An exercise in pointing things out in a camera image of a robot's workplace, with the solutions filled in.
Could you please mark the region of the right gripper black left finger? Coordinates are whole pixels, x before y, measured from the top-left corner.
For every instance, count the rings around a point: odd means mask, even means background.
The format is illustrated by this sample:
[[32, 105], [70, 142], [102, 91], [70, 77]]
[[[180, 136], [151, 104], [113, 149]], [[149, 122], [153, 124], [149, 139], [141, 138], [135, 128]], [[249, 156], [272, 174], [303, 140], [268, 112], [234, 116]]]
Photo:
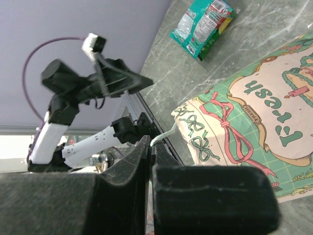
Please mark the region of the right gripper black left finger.
[[102, 174], [0, 176], [3, 235], [146, 233], [150, 137]]

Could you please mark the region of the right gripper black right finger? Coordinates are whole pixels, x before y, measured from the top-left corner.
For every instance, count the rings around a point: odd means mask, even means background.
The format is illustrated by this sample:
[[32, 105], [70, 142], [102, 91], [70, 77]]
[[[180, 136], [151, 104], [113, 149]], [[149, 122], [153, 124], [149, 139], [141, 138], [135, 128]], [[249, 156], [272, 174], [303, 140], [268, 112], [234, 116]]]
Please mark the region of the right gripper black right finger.
[[152, 148], [157, 235], [268, 235], [280, 211], [269, 179], [248, 166], [185, 166], [162, 143]]

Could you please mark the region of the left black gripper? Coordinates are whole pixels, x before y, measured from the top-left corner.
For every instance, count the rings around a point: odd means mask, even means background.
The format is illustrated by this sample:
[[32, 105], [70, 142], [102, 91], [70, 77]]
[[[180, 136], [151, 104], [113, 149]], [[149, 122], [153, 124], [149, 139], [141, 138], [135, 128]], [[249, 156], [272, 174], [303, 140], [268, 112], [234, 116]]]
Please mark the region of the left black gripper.
[[[101, 75], [108, 88], [109, 97], [117, 97], [124, 92], [137, 93], [154, 84], [153, 80], [145, 76], [136, 75], [128, 69], [123, 60], [100, 58]], [[85, 83], [80, 90], [84, 98], [103, 98], [102, 89], [95, 73], [85, 77]]]

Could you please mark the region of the green snack packet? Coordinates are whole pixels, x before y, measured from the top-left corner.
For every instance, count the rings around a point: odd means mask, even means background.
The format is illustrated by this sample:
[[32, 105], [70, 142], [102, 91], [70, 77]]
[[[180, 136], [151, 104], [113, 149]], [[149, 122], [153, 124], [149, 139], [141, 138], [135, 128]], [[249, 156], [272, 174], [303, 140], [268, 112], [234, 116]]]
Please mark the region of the green snack packet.
[[170, 37], [193, 58], [202, 61], [236, 16], [224, 0], [195, 0]]

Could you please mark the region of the green printed paper bag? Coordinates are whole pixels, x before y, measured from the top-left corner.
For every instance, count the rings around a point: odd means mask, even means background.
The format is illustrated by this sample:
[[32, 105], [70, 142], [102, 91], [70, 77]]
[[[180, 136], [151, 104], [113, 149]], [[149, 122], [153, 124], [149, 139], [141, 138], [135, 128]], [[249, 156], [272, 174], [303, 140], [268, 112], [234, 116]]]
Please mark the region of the green printed paper bag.
[[182, 103], [174, 130], [194, 165], [254, 166], [279, 202], [313, 193], [313, 34]]

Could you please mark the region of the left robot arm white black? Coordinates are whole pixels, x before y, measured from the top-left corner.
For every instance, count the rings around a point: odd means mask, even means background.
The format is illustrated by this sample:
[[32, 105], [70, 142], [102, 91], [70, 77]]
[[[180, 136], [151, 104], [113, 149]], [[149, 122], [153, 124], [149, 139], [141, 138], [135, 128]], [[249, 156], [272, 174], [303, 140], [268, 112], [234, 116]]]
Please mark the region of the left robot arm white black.
[[[41, 74], [52, 91], [45, 117], [26, 157], [29, 172], [67, 172], [93, 154], [124, 143], [135, 144], [143, 136], [159, 134], [148, 115], [124, 116], [124, 98], [153, 84], [129, 70], [122, 60], [96, 60], [95, 73], [80, 76], [62, 60], [55, 59]], [[81, 112], [87, 137], [72, 144], [60, 140]]]

